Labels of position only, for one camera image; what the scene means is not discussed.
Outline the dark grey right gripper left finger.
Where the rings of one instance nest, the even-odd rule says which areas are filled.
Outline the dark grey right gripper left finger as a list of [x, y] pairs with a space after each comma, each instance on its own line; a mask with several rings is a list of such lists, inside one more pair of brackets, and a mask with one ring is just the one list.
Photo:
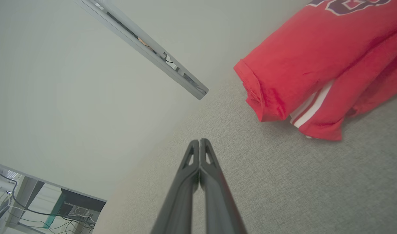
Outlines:
[[192, 202], [198, 186], [199, 166], [199, 141], [193, 140], [182, 158], [151, 233], [191, 233]]

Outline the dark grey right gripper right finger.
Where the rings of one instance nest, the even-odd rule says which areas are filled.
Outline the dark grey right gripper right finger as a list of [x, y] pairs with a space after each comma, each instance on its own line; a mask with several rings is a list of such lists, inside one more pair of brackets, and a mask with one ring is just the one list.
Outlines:
[[200, 186], [205, 193], [208, 234], [246, 234], [221, 166], [208, 139], [200, 140]]

